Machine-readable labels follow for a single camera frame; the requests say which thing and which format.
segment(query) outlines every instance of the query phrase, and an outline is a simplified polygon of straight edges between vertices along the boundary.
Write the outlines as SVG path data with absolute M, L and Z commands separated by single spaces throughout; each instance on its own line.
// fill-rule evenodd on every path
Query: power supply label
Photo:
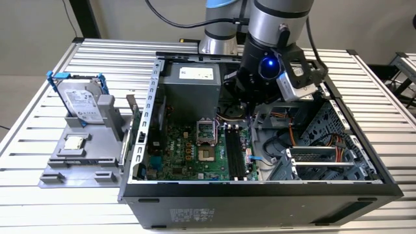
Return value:
M 181 79 L 209 79 L 214 80 L 214 69 L 205 67 L 182 67 Z
M 103 117 L 93 93 L 87 90 L 67 89 L 66 95 L 78 117 L 87 123 L 103 123 Z
M 211 222 L 215 209 L 171 209 L 173 222 Z

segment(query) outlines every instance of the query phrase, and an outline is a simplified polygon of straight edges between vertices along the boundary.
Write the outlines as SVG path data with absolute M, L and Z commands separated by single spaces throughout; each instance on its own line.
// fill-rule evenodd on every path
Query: white wall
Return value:
M 91 1 L 105 38 L 178 41 L 203 37 L 203 28 L 166 24 L 145 0 Z M 151 1 L 178 23 L 206 18 L 206 0 Z M 416 0 L 315 0 L 311 21 L 318 47 L 357 49 L 367 62 L 389 63 L 397 51 L 416 52 L 415 9 Z M 0 0 L 0 75 L 45 75 L 74 37 L 62 0 Z M 299 44 L 310 47 L 306 33 Z
M 416 53 L 416 0 L 315 0 L 311 28 L 318 48 L 355 49 L 367 63 Z M 306 30 L 301 45 L 310 47 Z
M 201 39 L 205 27 L 181 29 L 163 22 L 145 0 L 91 0 L 101 32 L 106 38 L 179 41 Z M 206 20 L 206 0 L 151 0 L 157 10 L 171 21 L 191 24 Z
M 0 0 L 0 75 L 45 75 L 74 37 L 62 0 Z
M 178 23 L 205 20 L 206 0 L 151 0 L 158 11 Z M 166 24 L 145 0 L 94 0 L 99 25 L 111 39 L 178 41 L 201 39 L 205 29 Z M 315 0 L 311 12 L 317 46 L 357 49 L 371 63 L 389 63 L 397 51 L 416 52 L 413 19 L 416 0 Z M 310 47 L 306 32 L 301 46 Z

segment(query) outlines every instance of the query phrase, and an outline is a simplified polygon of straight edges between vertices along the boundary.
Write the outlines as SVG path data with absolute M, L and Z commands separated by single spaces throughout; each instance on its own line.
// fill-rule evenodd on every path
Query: aluminum table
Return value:
M 195 43 L 86 39 L 71 44 L 55 72 L 105 73 L 117 107 L 131 115 L 127 94 L 145 104 L 155 52 L 197 53 Z M 309 59 L 313 50 L 306 49 Z M 66 108 L 46 82 L 0 143 L 0 233 L 416 233 L 416 120 L 362 58 L 321 50 L 330 77 L 405 197 L 341 227 L 145 230 L 118 188 L 38 188 L 66 127 Z

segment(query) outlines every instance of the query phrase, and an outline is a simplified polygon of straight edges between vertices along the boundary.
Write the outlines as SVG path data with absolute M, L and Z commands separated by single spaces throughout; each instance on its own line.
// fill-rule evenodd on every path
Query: wire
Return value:
M 339 151 L 339 147 L 337 146 L 337 162 L 341 161 L 341 157 L 339 157 L 341 151 Z
M 273 167 L 274 165 L 269 164 L 267 162 L 265 162 L 263 160 L 258 160 L 261 162 L 263 162 L 267 166 Z
M 334 141 L 334 136 L 331 136 L 331 140 L 330 140 L 327 146 L 331 146 L 331 145 L 333 145 L 333 141 Z
M 294 118 L 291 118 L 291 120 L 289 121 L 289 134 L 291 136 L 293 146 L 297 146 L 297 142 L 295 142 L 295 138 L 294 138 L 294 130 L 293 130 L 293 121 L 294 121 Z
M 63 3 L 65 3 L 66 13 L 67 13 L 67 17 L 69 17 L 69 21 L 70 21 L 71 27 L 73 27 L 73 29 L 74 29 L 74 32 L 77 33 L 77 37 L 79 37 L 79 35 L 78 35 L 78 31 L 77 31 L 77 28 L 74 27 L 74 24 L 73 24 L 73 21 L 71 21 L 70 15 L 69 15 L 69 9 L 67 9 L 67 3 L 66 3 L 66 0 L 63 0 Z
M 0 128 L 5 128 L 6 130 L 11 130 L 9 127 L 5 127 L 3 125 L 0 125 Z
M 326 63 L 323 62 L 323 60 L 321 59 L 321 56 L 319 56 L 319 53 L 318 53 L 318 49 L 317 49 L 317 46 L 315 46 L 314 37 L 313 37 L 313 31 L 311 31 L 310 17 L 307 18 L 307 32 L 309 32 L 310 43 L 311 43 L 311 47 L 313 47 L 314 54 L 315 54 L 315 57 L 317 57 L 317 61 L 323 66 L 323 68 L 326 70 L 326 73 L 329 73 L 329 67 L 327 67 Z
M 225 117 L 221 113 L 217 113 L 217 116 L 219 116 L 223 120 L 229 122 L 237 122 L 246 120 L 245 118 L 233 118 L 233 117 Z
M 195 24 L 179 24 L 179 23 L 174 23 L 171 20 L 169 20 L 159 12 L 158 10 L 154 8 L 150 0 L 145 0 L 146 4 L 149 5 L 150 9 L 153 10 L 153 12 L 155 13 L 155 15 L 158 15 L 158 17 L 170 25 L 173 25 L 174 27 L 178 28 L 197 28 L 197 27 L 202 27 L 206 26 L 209 24 L 213 23 L 221 23 L 221 22 L 229 22 L 229 23 L 238 23 L 239 21 L 237 21 L 235 19 L 229 19 L 229 18 L 221 18 L 221 19 L 211 19 L 207 20 L 205 22 L 201 23 L 195 23 Z
M 319 139 L 317 139 L 311 144 L 310 144 L 310 146 L 314 146 L 318 142 L 321 142 L 326 137 L 329 137 L 329 136 L 341 136 L 339 134 L 337 134 L 337 133 L 329 133 L 329 134 L 326 134 L 326 135 L 323 135 Z

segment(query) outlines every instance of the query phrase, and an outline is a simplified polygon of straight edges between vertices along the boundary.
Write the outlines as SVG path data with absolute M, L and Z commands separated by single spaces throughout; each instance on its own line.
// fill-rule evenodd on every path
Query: ram slot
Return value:
M 246 177 L 245 160 L 238 129 L 226 130 L 226 147 L 231 179 Z

